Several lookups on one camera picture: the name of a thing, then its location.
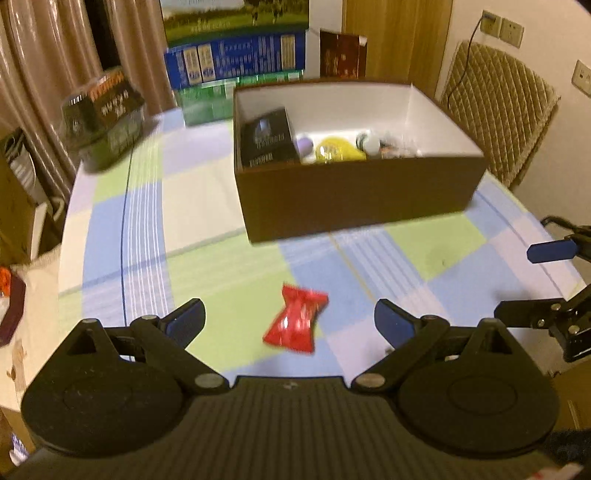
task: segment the red candy wrapper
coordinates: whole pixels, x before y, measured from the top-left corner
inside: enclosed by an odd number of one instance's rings
[[[329,296],[314,290],[283,285],[285,308],[275,317],[262,341],[289,350],[314,353],[312,321],[329,302]]]

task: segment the table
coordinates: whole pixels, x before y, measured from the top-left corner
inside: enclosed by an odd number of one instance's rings
[[[380,298],[475,326],[501,300],[569,298],[584,286],[570,262],[527,261],[527,247],[550,237],[490,174],[463,213],[252,246],[231,122],[185,129],[178,110],[157,122],[114,168],[78,174],[61,253],[64,335],[84,317],[123,326],[199,297],[206,326],[187,350],[231,382],[239,374],[350,382],[385,354],[373,323]],[[314,355],[262,343],[283,282],[329,294]],[[517,336],[541,368],[561,356],[545,332]]]

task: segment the power cord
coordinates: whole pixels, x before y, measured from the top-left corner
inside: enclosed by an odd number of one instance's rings
[[[466,64],[464,65],[464,71],[462,72],[462,76],[460,77],[460,81],[457,82],[454,85],[454,87],[452,88],[452,91],[447,94],[447,111],[449,111],[449,99],[452,97],[452,94],[457,90],[457,88],[462,84],[462,82],[464,81],[464,77],[466,76],[466,73],[468,72],[468,62],[470,60],[470,49],[472,48],[472,41],[474,40],[474,35],[476,35],[478,27],[480,27],[480,22],[482,22],[485,18],[487,18],[488,20],[492,20],[492,21],[496,20],[495,17],[488,15],[488,14],[483,14],[479,18],[478,23],[476,24],[476,27],[474,28],[474,32],[472,32],[472,36],[470,37],[470,42],[468,43],[468,53],[466,55]]]

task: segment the quilted chair cushion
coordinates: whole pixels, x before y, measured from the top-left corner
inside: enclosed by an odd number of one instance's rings
[[[461,42],[441,104],[460,80],[468,42]],[[484,149],[489,169],[517,186],[543,138],[560,97],[542,77],[504,51],[472,43],[468,70],[450,99],[450,115]]]

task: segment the cable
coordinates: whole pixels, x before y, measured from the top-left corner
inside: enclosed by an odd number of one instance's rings
[[[451,98],[453,92],[455,92],[457,90],[457,88],[462,84],[464,77],[466,76],[466,73],[468,71],[468,61],[470,60],[470,48],[472,48],[472,41],[474,40],[474,35],[476,35],[478,27],[480,27],[480,22],[482,22],[482,20],[484,20],[485,18],[489,18],[489,17],[487,17],[486,15],[482,15],[480,17],[480,19],[478,20],[478,23],[476,24],[476,27],[474,28],[474,32],[472,32],[472,36],[470,37],[470,43],[468,43],[468,53],[466,55],[466,64],[464,65],[464,71],[462,72],[462,76],[460,77],[460,81],[457,82],[454,85],[454,87],[452,88],[452,91],[447,94],[447,111],[449,111],[449,99]]]
[[[123,275],[123,234],[125,230],[125,210],[127,207],[127,194],[129,192],[129,177],[131,176],[131,162],[134,159],[135,146],[131,147],[129,154],[129,167],[127,169],[127,183],[125,184],[125,196],[123,197],[123,214],[121,214],[121,243],[119,244],[119,265],[121,266],[121,300],[123,301],[123,323],[127,327],[127,308],[125,305],[125,279]]]

